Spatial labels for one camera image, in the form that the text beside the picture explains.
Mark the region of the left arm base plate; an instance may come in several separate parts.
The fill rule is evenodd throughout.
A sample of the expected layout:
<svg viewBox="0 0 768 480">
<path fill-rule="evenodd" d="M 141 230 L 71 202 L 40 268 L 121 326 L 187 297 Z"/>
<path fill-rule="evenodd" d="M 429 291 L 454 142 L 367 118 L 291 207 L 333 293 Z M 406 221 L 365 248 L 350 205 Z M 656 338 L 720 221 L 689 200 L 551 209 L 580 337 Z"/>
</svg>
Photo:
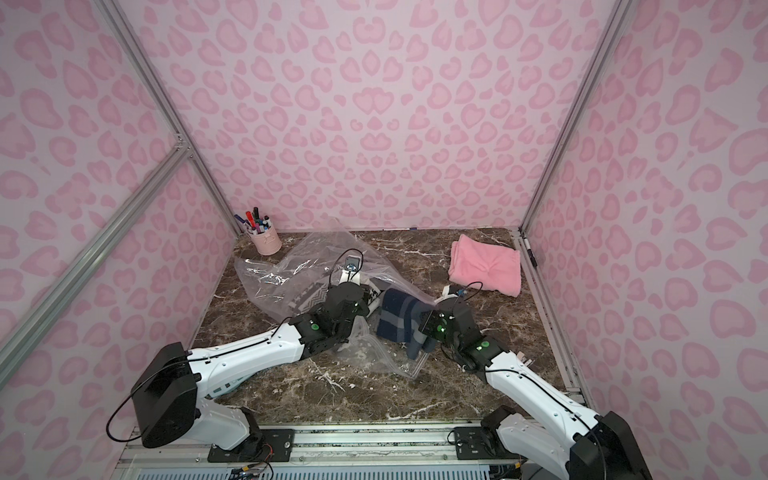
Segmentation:
<svg viewBox="0 0 768 480">
<path fill-rule="evenodd" d="M 225 450 L 212 446 L 207 461 L 209 463 L 257 463 L 288 462 L 293 450 L 295 430 L 289 428 L 262 429 L 256 414 L 247 407 L 241 407 L 249 427 L 249 435 L 237 446 Z"/>
</svg>

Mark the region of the clear plastic vacuum bag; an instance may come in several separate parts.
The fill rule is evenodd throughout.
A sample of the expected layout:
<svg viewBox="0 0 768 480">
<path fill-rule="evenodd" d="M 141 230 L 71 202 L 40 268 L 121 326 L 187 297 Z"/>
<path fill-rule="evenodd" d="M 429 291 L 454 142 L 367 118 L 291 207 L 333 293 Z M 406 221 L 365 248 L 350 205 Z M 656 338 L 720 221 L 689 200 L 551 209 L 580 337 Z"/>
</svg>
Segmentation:
<svg viewBox="0 0 768 480">
<path fill-rule="evenodd" d="M 386 290 L 397 289 L 432 306 L 434 301 L 406 280 L 389 260 L 369 244 L 346 231 L 311 233 L 275 264 L 242 255 L 234 261 L 234 266 L 248 299 L 279 321 L 321 304 L 327 297 L 328 289 L 340 283 L 344 261 L 350 255 L 363 259 L 360 272 L 368 275 L 380 288 L 380 304 L 368 306 L 369 315 L 354 320 L 350 338 L 331 348 L 333 356 L 366 372 L 416 378 L 429 353 L 421 353 L 417 360 L 410 360 L 404 344 L 376 335 L 381 300 Z"/>
</svg>

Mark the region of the pink fluffy blanket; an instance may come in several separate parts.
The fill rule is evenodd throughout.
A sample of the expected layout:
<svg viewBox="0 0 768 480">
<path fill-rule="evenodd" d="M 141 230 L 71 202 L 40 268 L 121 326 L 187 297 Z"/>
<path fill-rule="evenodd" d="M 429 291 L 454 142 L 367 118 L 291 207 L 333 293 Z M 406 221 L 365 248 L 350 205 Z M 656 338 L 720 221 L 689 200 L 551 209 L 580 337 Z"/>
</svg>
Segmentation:
<svg viewBox="0 0 768 480">
<path fill-rule="evenodd" d="M 455 284 L 477 286 L 517 297 L 521 293 L 521 256 L 517 250 L 475 241 L 460 235 L 451 245 L 449 280 Z"/>
</svg>

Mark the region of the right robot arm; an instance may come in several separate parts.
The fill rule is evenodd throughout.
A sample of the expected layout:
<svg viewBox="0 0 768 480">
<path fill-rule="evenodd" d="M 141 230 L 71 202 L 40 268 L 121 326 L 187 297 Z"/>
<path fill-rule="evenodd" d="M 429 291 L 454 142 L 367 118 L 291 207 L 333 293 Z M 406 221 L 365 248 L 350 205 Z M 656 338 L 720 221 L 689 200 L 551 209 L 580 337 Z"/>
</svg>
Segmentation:
<svg viewBox="0 0 768 480">
<path fill-rule="evenodd" d="M 628 422 L 599 414 L 544 381 L 505 345 L 481 332 L 464 299 L 441 300 L 418 316 L 419 332 L 444 347 L 462 369 L 521 407 L 534 421 L 499 411 L 486 429 L 510 453 L 558 479 L 650 479 Z"/>
</svg>

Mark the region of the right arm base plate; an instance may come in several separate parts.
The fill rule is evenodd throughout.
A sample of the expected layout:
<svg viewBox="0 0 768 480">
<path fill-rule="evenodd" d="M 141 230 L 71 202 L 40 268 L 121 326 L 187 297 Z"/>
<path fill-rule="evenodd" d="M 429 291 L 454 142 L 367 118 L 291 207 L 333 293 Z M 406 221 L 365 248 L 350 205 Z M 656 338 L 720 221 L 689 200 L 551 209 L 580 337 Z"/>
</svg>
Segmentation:
<svg viewBox="0 0 768 480">
<path fill-rule="evenodd" d="M 458 460 L 513 460 L 517 456 L 507 451 L 487 428 L 460 426 L 451 430 L 447 440 L 455 447 Z"/>
</svg>

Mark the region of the dark blue striped blanket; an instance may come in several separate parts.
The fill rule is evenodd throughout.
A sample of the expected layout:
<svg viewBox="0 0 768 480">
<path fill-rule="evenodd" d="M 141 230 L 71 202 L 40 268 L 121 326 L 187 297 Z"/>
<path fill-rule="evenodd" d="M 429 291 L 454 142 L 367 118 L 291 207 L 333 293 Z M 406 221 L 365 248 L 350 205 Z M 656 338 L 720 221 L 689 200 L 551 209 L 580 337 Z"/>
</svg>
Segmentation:
<svg viewBox="0 0 768 480">
<path fill-rule="evenodd" d="M 420 331 L 422 321 L 433 312 L 433 306 L 397 289 L 383 293 L 376 335 L 394 343 L 404 344 L 407 357 L 417 360 L 421 353 L 431 353 L 437 341 Z"/>
</svg>

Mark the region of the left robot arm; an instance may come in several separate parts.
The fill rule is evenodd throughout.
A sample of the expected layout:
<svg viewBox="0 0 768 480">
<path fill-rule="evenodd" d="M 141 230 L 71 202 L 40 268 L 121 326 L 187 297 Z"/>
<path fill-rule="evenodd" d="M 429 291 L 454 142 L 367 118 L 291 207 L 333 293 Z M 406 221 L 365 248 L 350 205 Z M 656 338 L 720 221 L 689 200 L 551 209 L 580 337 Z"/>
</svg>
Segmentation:
<svg viewBox="0 0 768 480">
<path fill-rule="evenodd" d="M 373 281 L 349 278 L 328 287 L 322 302 L 267 332 L 207 348 L 187 350 L 179 342 L 164 346 L 131 391 L 142 445 L 196 440 L 233 451 L 261 443 L 255 413 L 220 405 L 216 398 L 258 372 L 347 342 L 356 320 L 373 313 L 380 295 Z"/>
</svg>

